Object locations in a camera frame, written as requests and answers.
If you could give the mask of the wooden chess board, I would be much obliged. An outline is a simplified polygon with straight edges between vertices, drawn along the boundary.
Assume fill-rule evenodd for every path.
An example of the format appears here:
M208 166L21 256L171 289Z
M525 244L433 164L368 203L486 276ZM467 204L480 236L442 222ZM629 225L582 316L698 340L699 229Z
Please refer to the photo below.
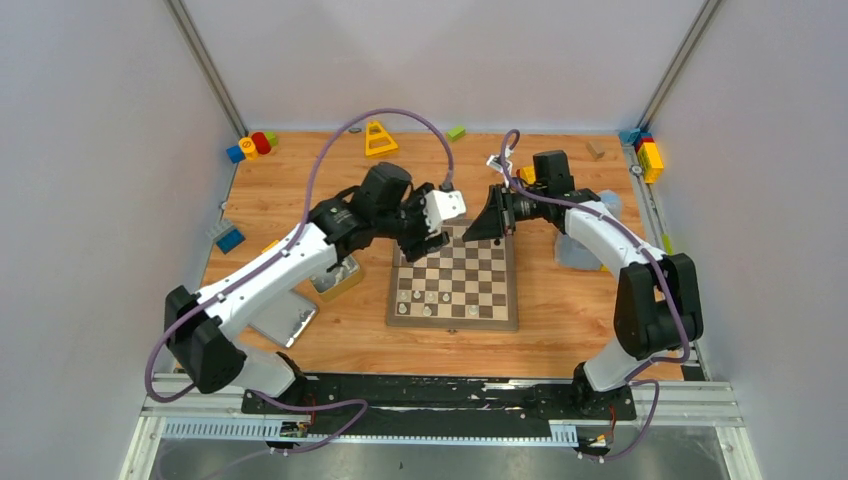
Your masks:
M446 330L518 330L513 238L465 242L467 219L442 227L449 243L415 262L394 248L386 323Z

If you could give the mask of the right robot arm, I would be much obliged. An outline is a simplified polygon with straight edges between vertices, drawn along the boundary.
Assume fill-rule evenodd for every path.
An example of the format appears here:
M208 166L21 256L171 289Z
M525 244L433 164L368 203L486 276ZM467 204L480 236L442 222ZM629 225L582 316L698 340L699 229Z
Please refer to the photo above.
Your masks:
M500 239L518 222L544 219L586 247L617 281L615 336L574 370L571 403L584 417L609 407L635 376L655 363L685 362L704 331L694 261L668 254L623 225L590 189L579 189L562 150L533 157L535 182L493 185L464 241Z

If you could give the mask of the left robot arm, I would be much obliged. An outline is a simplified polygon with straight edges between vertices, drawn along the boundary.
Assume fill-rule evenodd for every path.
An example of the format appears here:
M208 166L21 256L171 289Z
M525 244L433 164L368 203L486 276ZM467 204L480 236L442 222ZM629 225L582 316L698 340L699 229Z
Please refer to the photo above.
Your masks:
M403 168L381 162L362 183L319 202L279 244L196 293L179 286L165 302L164 345L202 394L227 386L259 391L283 413L298 411L306 386L282 353L237 343L240 333L302 281L339 265L376 238L397 242L410 261L444 247L442 224L464 215L460 191L413 187Z

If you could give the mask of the yellow triangle toy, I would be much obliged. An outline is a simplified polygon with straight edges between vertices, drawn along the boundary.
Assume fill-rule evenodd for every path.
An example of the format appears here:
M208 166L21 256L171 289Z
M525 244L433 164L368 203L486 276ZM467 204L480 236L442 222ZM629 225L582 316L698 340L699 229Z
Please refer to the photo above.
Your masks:
M367 158L390 155L398 150L399 145L379 121L367 123L364 144L364 154Z

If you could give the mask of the gold metal tin box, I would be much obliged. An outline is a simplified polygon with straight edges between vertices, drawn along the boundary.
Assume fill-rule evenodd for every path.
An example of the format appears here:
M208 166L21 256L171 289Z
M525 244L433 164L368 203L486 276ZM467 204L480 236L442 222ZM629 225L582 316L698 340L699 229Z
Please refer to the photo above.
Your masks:
M324 302L330 302L364 279L364 270L351 255L333 268L310 277L310 283Z

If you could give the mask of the green block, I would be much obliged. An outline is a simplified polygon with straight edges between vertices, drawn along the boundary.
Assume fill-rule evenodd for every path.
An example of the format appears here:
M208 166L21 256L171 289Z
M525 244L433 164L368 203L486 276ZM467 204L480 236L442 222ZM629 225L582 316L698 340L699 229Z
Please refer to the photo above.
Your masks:
M465 137L466 134L467 134L466 128L462 125L457 125L457 126L451 128L451 129L447 130L445 132L445 137L450 142L456 142L456 141L462 139L463 137Z

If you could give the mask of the brown wooden block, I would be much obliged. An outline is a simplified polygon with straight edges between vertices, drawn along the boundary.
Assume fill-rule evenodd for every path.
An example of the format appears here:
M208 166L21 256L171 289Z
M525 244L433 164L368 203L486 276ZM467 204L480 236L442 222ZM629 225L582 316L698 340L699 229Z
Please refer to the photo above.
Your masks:
M603 144L598 141L589 141L586 143L586 149L589 155L594 159L598 160L605 156L606 149Z

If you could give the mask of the colourful round blocks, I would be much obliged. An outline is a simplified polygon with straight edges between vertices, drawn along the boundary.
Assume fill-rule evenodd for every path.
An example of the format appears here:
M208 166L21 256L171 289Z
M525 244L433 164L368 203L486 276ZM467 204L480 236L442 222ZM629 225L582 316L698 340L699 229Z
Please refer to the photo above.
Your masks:
M226 148L225 154L233 164L238 164L269 155L278 145L279 139L275 133L256 131Z

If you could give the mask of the silver tin lid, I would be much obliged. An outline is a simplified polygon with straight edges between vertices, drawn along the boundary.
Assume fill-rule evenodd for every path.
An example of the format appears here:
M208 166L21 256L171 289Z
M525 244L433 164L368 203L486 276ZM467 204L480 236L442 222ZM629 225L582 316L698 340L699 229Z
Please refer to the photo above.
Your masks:
M288 291L261 310L250 326L277 346L288 349L318 312L314 302L295 291Z

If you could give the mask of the blue toy brick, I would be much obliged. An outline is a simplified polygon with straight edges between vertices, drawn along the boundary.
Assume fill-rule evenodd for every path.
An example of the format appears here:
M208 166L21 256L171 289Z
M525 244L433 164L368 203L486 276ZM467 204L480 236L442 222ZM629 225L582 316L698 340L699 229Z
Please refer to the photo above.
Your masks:
M207 236L223 253L228 254L245 241L243 233L229 219L221 219L207 230Z

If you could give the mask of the stacked colourful bricks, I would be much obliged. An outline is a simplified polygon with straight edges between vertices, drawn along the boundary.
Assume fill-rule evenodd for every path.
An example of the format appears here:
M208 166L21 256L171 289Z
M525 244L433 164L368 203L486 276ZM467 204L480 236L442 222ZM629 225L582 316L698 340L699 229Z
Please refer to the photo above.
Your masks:
M623 145L632 146L646 184L655 184L664 172L664 162L650 132L640 129L628 129L618 132Z

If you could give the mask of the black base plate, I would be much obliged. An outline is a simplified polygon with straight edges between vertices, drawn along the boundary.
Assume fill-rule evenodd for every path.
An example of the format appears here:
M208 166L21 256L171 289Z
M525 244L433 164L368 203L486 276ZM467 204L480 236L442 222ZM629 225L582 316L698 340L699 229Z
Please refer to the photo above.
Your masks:
M591 394L569 381L505 377L312 373L281 400L311 407L356 399L368 410L352 435L542 438L552 420L608 425L636 417L628 389Z

